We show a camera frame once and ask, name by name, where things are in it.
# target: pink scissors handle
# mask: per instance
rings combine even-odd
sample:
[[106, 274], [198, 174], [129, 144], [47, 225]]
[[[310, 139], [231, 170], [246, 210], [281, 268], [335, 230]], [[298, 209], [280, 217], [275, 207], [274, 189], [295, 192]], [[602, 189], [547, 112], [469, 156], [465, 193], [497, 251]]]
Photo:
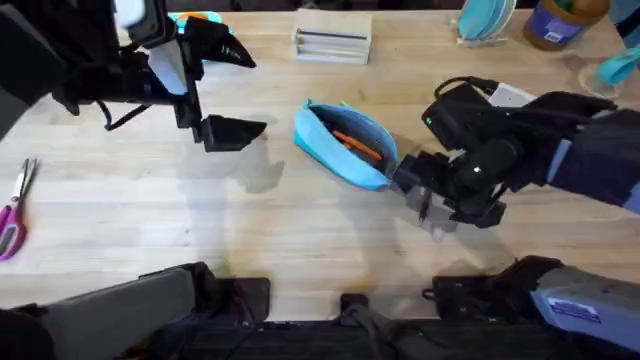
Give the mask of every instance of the pink scissors handle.
[[0, 212], [0, 261], [8, 260], [22, 247], [27, 228], [22, 223], [22, 208], [5, 206]]

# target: blue pencil case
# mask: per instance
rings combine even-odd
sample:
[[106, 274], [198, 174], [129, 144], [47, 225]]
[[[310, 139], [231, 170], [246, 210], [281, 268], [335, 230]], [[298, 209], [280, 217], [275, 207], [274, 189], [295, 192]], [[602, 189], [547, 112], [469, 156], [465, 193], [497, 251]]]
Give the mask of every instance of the blue pencil case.
[[[331, 134], [327, 122], [338, 125], [381, 155], [380, 166], [370, 165], [345, 148]], [[346, 106], [313, 104], [308, 100], [296, 113], [293, 142], [334, 174], [366, 190], [384, 190], [399, 163], [395, 140], [387, 129]]]

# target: wooden table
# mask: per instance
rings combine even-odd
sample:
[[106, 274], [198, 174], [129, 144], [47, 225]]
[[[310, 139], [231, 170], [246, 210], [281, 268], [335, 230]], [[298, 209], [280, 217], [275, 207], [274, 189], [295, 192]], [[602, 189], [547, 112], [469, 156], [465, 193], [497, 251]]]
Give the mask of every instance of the wooden table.
[[[330, 318], [345, 291], [372, 294], [388, 315], [413, 316], [429, 310], [418, 294], [432, 276], [499, 271], [527, 254], [640, 282], [640, 220], [627, 211], [531, 187], [506, 197], [499, 227], [432, 236], [400, 196], [358, 190], [292, 143], [305, 99], [344, 99], [383, 123], [401, 152], [438, 150], [420, 115], [443, 80], [476, 75], [533, 94], [580, 91], [582, 64], [622, 49], [603, 22], [570, 50], [535, 50], [520, 34], [527, 11], [516, 14], [506, 46], [461, 49], [446, 24], [454, 14], [375, 13], [367, 66], [292, 60], [292, 13], [223, 14], [259, 65], [206, 65], [203, 112], [269, 123], [264, 139], [239, 153], [206, 154], [167, 107], [107, 133], [97, 106], [73, 117], [42, 100], [0, 143], [6, 195], [21, 161], [42, 159], [28, 242], [0, 264], [0, 306], [57, 300], [198, 260], [221, 276], [269, 277], [274, 320]], [[640, 108], [637, 74], [620, 102]], [[112, 106], [114, 116], [130, 108]]]

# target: scissors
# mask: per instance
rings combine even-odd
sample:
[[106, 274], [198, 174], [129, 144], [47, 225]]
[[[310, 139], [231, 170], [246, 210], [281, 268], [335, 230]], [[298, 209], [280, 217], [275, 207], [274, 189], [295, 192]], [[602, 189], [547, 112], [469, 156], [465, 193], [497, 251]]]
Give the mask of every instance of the scissors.
[[0, 212], [0, 261], [8, 260], [22, 247], [27, 228], [22, 222], [22, 202], [38, 167], [38, 159], [26, 159], [16, 180], [11, 203]]

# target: label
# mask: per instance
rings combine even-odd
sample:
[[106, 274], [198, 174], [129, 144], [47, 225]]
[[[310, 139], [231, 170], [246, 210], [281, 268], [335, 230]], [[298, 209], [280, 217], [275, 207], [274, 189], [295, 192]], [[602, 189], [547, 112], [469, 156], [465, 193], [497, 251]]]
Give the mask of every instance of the label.
[[600, 316], [593, 306], [578, 304], [569, 300], [547, 298], [549, 308], [556, 314], [567, 315], [588, 322], [600, 324]]
[[533, 15], [529, 19], [527, 26], [533, 32], [554, 44], [566, 44], [573, 39], [585, 27], [580, 25], [567, 24], [553, 16], [542, 2], [538, 4]]

